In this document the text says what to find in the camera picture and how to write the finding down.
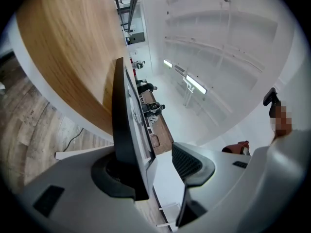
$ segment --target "rectangular light fixture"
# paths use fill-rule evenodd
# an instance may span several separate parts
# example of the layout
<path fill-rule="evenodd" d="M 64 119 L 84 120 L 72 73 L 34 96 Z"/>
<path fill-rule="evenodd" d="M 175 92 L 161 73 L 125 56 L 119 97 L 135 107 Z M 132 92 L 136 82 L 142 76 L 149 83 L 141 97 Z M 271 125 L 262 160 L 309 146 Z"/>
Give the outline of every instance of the rectangular light fixture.
<path fill-rule="evenodd" d="M 167 60 L 163 60 L 163 62 L 164 62 L 164 64 L 167 64 L 170 68 L 173 67 L 173 65 L 170 62 L 168 62 Z"/>
<path fill-rule="evenodd" d="M 193 84 L 196 88 L 199 89 L 200 92 L 203 94 L 206 94 L 206 89 L 204 89 L 197 81 L 195 81 L 192 77 L 189 75 L 186 76 L 186 80 L 188 80 L 191 84 Z"/>

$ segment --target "fluorescent light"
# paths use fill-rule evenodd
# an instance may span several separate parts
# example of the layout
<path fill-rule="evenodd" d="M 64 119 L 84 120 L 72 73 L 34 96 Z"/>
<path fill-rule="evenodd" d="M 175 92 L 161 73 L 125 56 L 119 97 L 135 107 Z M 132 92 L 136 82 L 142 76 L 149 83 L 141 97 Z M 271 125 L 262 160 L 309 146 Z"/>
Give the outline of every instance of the fluorescent light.
<path fill-rule="evenodd" d="M 173 67 L 173 65 L 170 62 L 168 62 L 167 60 L 163 60 L 163 62 L 164 62 L 164 64 L 167 64 L 170 68 Z"/>
<path fill-rule="evenodd" d="M 188 80 L 191 84 L 193 84 L 196 88 L 199 89 L 200 92 L 203 94 L 206 93 L 206 89 L 204 89 L 197 81 L 195 81 L 192 77 L 187 75 L 186 80 Z"/>

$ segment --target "ceiling fixture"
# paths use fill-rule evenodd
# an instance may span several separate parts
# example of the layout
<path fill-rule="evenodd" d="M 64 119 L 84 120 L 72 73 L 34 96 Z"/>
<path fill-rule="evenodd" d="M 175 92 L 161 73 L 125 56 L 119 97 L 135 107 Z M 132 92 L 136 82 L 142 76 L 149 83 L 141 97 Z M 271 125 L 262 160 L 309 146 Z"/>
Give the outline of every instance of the ceiling fixture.
<path fill-rule="evenodd" d="M 190 77 L 189 75 L 187 75 L 186 80 L 188 80 L 191 84 L 193 84 L 196 88 L 199 89 L 200 92 L 202 92 L 203 94 L 206 94 L 207 90 L 205 88 L 203 88 L 203 86 L 201 86 L 197 81 L 195 81 L 192 77 Z"/>
<path fill-rule="evenodd" d="M 163 62 L 164 62 L 164 64 L 167 64 L 170 68 L 173 67 L 173 65 L 170 62 L 168 62 L 167 60 L 163 60 Z"/>

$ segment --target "white ceiling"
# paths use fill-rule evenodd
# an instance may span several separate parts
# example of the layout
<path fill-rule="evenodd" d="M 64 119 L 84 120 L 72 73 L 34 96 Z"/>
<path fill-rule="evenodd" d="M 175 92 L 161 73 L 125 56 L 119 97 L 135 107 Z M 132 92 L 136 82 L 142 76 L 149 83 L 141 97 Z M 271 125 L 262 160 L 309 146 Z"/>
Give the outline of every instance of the white ceiling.
<path fill-rule="evenodd" d="M 153 70 L 159 68 L 181 96 L 186 84 L 163 58 L 207 89 L 205 95 L 195 90 L 188 106 L 207 128 L 192 139 L 197 145 L 255 109 L 291 49 L 295 22 L 279 0 L 143 0 L 143 6 Z"/>

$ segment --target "power cord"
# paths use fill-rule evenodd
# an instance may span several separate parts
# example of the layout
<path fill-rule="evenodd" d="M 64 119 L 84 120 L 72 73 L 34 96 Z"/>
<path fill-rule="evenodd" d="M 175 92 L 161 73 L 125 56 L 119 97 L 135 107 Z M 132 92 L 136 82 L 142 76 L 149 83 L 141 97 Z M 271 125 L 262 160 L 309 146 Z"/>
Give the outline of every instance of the power cord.
<path fill-rule="evenodd" d="M 77 136 L 75 136 L 73 139 L 71 139 L 71 140 L 69 141 L 69 143 L 68 143 L 67 147 L 64 149 L 64 151 L 63 151 L 63 152 L 65 152 L 65 151 L 68 149 L 68 147 L 69 147 L 70 143 L 71 143 L 71 142 L 72 142 L 75 138 L 77 138 L 79 135 L 81 135 L 82 130 L 83 130 L 83 128 L 81 129 L 80 133 L 79 133 Z"/>

